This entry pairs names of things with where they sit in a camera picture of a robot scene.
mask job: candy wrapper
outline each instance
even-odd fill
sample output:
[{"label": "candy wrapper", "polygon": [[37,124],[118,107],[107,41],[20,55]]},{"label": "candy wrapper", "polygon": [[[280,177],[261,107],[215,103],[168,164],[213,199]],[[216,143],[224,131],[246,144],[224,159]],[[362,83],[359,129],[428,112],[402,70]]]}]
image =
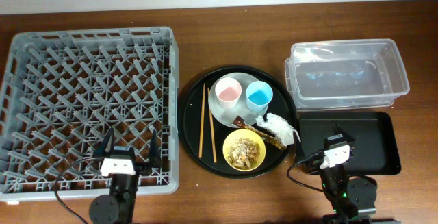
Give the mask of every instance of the candy wrapper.
[{"label": "candy wrapper", "polygon": [[250,131],[255,132],[256,134],[258,134],[261,139],[263,139],[263,141],[270,143],[271,145],[274,145],[275,147],[281,149],[281,150],[285,150],[287,146],[282,145],[281,142],[279,142],[276,138],[269,136],[257,129],[255,129],[253,126],[249,125],[242,117],[238,116],[234,122],[234,125],[236,125],[239,128],[242,129],[248,129]]},{"label": "candy wrapper", "polygon": [[301,142],[300,136],[294,127],[278,115],[268,113],[266,115],[266,121],[262,116],[258,116],[256,119],[257,125],[265,128],[269,132],[275,135],[275,139],[279,141],[283,146],[294,144],[294,134]]}]

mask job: wooden table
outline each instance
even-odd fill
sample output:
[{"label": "wooden table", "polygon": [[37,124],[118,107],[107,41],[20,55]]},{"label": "wooden table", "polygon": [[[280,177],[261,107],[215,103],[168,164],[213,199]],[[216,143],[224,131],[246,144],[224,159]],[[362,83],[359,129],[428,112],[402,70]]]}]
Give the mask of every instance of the wooden table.
[{"label": "wooden table", "polygon": [[[198,73],[218,66],[246,64],[284,83],[284,61],[296,42],[362,38],[396,41],[411,91],[381,108],[392,117],[402,172],[376,176],[375,218],[403,223],[438,221],[438,1],[391,1],[272,5],[242,8],[143,10],[0,16],[1,72],[18,32],[147,27],[173,29],[179,49],[181,88]],[[176,193],[138,197],[139,223],[308,223],[330,214],[321,193],[290,182],[289,156],[273,172],[255,179],[230,180],[203,170],[180,149]],[[299,170],[294,176],[320,185]],[[67,201],[88,218],[91,199]],[[56,201],[0,203],[0,223],[78,223]]]}]

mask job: black serving tray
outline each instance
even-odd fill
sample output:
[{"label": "black serving tray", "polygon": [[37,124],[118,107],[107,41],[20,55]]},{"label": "black serving tray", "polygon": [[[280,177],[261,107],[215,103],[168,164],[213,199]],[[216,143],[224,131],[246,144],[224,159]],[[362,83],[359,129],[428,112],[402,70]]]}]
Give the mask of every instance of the black serving tray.
[{"label": "black serving tray", "polygon": [[[344,164],[347,174],[396,175],[401,169],[391,117],[384,112],[305,112],[299,128],[302,156],[324,148],[324,139],[335,135],[333,122],[356,140],[353,157]],[[307,173],[316,173],[311,164]]]},{"label": "black serving tray", "polygon": [[[211,88],[216,80],[229,73],[248,73],[256,77],[258,80],[267,82],[272,87],[274,96],[266,113],[270,112],[282,116],[290,125],[296,127],[297,120],[295,105],[290,94],[282,84],[267,73],[249,66],[226,66],[199,77],[187,91],[180,95],[178,111],[179,137],[188,154],[204,169],[232,179],[256,177],[267,173],[278,166],[291,151],[292,146],[290,145],[286,150],[281,151],[266,143],[266,157],[258,168],[249,172],[237,171],[227,164],[222,153],[222,146],[225,138],[236,129],[224,126],[214,118],[217,163],[213,163],[207,98],[205,98],[203,156],[202,158],[198,157],[203,84],[205,83],[206,88]],[[264,129],[257,127],[256,125],[255,127],[260,131],[266,132]]]}]

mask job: plastic cup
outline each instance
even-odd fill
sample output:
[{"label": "plastic cup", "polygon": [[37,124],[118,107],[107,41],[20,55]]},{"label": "plastic cup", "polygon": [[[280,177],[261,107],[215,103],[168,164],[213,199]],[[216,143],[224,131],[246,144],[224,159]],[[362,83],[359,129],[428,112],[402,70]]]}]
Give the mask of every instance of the plastic cup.
[{"label": "plastic cup", "polygon": [[246,105],[253,112],[260,112],[272,100],[272,88],[263,81],[252,82],[246,89]]},{"label": "plastic cup", "polygon": [[219,104],[226,109],[232,108],[239,101],[242,94],[240,83],[232,77],[225,77],[216,84],[214,92],[218,98]]}]

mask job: gray plastic dish rack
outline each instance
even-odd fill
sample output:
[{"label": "gray plastic dish rack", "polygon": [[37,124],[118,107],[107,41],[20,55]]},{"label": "gray plastic dish rack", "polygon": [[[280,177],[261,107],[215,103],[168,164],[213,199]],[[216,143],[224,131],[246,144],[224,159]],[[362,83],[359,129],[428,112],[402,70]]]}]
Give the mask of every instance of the gray plastic dish rack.
[{"label": "gray plastic dish rack", "polygon": [[[55,199],[53,183],[90,157],[106,131],[147,159],[157,131],[163,166],[141,175],[138,195],[179,184],[178,46],[168,27],[31,32],[12,39],[0,91],[0,201]],[[108,194],[98,162],[60,181],[63,199]]]}]

